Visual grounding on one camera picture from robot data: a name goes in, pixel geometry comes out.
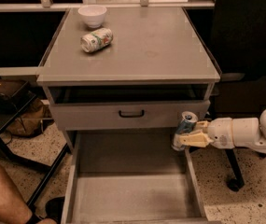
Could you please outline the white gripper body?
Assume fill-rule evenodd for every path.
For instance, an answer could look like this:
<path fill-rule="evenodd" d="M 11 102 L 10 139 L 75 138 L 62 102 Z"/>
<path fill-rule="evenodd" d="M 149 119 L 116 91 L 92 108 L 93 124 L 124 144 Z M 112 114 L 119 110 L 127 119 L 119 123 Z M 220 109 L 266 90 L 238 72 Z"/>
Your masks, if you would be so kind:
<path fill-rule="evenodd" d="M 212 146 L 220 149 L 234 148 L 231 118 L 212 120 L 207 127 L 207 134 L 212 139 Z"/>

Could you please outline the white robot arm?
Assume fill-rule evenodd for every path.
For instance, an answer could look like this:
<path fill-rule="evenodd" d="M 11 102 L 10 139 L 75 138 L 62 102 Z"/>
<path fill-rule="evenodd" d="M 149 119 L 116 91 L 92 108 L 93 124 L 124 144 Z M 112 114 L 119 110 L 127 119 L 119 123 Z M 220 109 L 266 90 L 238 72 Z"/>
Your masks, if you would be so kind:
<path fill-rule="evenodd" d="M 266 154 L 266 109 L 259 118 L 217 118 L 212 121 L 199 121 L 194 113 L 183 112 L 175 131 L 173 149 L 181 151 L 186 147 L 208 145 L 219 149 L 246 147 Z"/>

